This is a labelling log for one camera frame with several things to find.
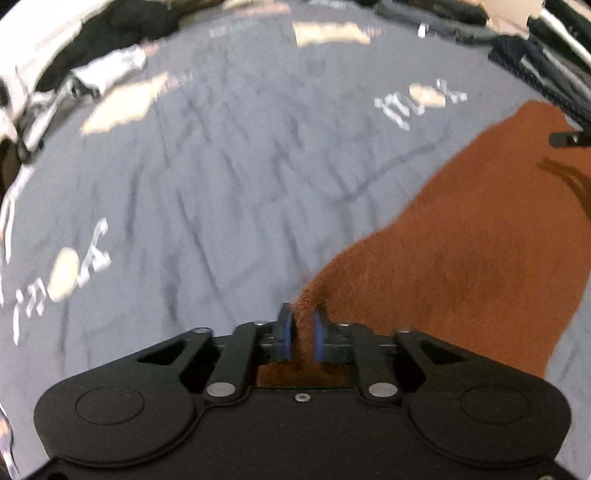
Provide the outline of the rust brown fuzzy garment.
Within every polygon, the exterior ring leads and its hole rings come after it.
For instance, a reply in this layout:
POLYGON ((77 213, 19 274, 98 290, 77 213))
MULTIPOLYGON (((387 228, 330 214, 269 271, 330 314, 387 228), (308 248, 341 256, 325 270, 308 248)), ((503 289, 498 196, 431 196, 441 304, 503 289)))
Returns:
POLYGON ((342 385, 315 358, 315 310, 377 334, 410 329, 543 376, 590 274, 590 152, 549 138, 555 106, 522 105, 443 166, 387 227, 335 256, 294 303, 294 357, 264 387, 342 385))

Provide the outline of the stacked folded grey clothes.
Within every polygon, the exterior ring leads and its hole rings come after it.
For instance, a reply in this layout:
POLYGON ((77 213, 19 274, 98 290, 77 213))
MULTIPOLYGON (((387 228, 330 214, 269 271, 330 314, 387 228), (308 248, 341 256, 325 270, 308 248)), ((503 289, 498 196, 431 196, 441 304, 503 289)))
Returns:
POLYGON ((374 10, 419 38, 485 44, 495 36, 516 35, 590 47, 588 1, 379 1, 374 10))

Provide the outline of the black clothes pile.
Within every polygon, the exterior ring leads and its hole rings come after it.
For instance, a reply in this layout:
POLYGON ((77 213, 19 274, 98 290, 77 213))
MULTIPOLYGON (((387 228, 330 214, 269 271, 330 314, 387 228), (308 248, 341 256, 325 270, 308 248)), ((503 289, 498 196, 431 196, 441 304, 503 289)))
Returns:
POLYGON ((159 1, 112 1, 82 24, 74 36, 45 68, 35 90, 57 89, 69 71, 87 65, 112 51, 145 40, 157 40, 179 28, 181 14, 159 1))

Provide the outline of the navy dotted folded garment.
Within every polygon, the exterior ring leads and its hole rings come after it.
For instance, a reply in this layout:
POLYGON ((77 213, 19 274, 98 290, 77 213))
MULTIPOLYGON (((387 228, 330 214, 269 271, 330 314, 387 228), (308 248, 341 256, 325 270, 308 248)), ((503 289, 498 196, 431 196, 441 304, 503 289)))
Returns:
POLYGON ((590 82, 566 60, 519 36, 492 42, 489 59, 559 107, 584 132, 590 132, 590 82))

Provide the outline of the grey patterned quilt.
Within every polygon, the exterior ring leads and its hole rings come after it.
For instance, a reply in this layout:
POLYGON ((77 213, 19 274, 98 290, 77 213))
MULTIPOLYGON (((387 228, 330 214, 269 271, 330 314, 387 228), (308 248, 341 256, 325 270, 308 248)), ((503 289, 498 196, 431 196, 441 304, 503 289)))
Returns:
MULTIPOLYGON (((143 47, 104 96, 58 112, 1 203, 1 457, 48 460, 42 393, 191 328, 267 320, 392 224, 527 102, 489 59, 374 9, 283 1, 207 12, 143 47)), ((582 130, 559 107, 568 131, 582 130)), ((543 377, 590 473, 590 274, 543 377)))

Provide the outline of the white grey garment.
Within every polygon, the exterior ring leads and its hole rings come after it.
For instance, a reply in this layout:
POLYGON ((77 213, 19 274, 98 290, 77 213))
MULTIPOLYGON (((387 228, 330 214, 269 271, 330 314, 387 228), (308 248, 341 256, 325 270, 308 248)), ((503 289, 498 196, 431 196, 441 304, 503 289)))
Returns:
POLYGON ((21 161, 29 162, 60 110, 101 98, 145 63, 145 50, 133 45, 67 71, 47 92, 29 91, 17 74, 2 79, 1 142, 15 145, 21 161))

